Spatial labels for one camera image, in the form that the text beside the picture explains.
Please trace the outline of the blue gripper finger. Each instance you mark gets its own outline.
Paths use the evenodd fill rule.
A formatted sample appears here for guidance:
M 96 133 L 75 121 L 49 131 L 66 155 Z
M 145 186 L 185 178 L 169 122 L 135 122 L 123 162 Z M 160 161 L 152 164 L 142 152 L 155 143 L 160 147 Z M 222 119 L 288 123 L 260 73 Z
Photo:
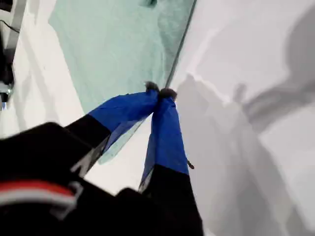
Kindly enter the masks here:
M 153 82 L 145 87 L 144 92 L 113 97 L 65 127 L 91 148 L 71 167 L 72 172 L 83 177 L 122 135 L 153 112 L 159 88 Z
M 179 116 L 177 94 L 160 91 L 153 112 L 140 191 L 146 198 L 153 233 L 159 236 L 202 236 L 203 226 L 194 198 Z

